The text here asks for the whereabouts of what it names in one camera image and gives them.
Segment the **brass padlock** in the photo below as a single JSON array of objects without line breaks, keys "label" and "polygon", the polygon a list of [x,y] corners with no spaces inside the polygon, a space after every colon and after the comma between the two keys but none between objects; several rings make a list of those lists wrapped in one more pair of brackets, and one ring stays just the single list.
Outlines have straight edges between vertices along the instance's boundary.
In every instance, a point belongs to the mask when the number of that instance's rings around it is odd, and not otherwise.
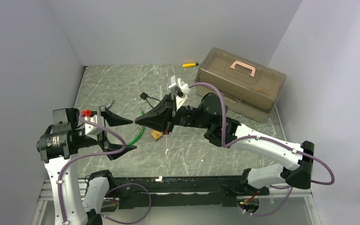
[{"label": "brass padlock", "polygon": [[156,130],[151,130],[151,131],[150,131],[150,135],[152,136],[152,138],[153,138],[155,141],[159,140],[159,139],[163,136],[163,134],[162,134],[161,132],[156,131]]}]

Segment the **green cable lock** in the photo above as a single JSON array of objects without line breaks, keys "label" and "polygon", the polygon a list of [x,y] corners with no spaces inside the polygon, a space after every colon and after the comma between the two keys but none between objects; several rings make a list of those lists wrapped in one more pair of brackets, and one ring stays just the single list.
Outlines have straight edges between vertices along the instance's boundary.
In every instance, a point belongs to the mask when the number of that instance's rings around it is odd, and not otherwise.
[{"label": "green cable lock", "polygon": [[130,141],[127,143],[127,145],[135,145],[143,136],[144,132],[145,132],[145,126],[141,126],[139,125],[137,127],[137,135]]}]

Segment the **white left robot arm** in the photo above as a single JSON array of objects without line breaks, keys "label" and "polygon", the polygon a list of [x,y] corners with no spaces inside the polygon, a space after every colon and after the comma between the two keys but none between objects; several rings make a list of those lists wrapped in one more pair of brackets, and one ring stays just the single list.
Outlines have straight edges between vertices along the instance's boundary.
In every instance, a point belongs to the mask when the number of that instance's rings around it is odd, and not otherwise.
[{"label": "white left robot arm", "polygon": [[136,146],[127,146],[123,138],[108,127],[132,124],[130,119],[111,112],[106,106],[80,111],[63,108],[52,113],[53,124],[37,141],[36,148],[52,184],[57,225],[101,225],[105,197],[112,196],[116,184],[109,170],[93,172],[87,178],[87,190],[81,198],[77,161],[91,157],[78,155],[79,149],[99,146],[101,156],[118,159]]}]

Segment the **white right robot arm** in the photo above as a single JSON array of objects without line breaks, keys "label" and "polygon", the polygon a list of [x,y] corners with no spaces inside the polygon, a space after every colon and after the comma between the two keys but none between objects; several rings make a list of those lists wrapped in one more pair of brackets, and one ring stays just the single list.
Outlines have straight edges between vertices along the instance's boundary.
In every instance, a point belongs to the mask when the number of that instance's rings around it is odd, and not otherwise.
[{"label": "white right robot arm", "polygon": [[265,186],[286,183],[298,189],[309,189],[313,160],[305,154],[314,152],[314,144],[285,141],[254,131],[239,121],[226,118],[225,137],[222,136],[222,106],[214,93],[206,94],[198,107],[177,107],[174,95],[165,95],[157,106],[135,119],[135,123],[164,135],[175,126],[205,129],[204,138],[214,146],[225,142],[232,150],[247,150],[272,161],[273,165],[259,169],[245,169],[240,180],[240,190],[250,195]]}]

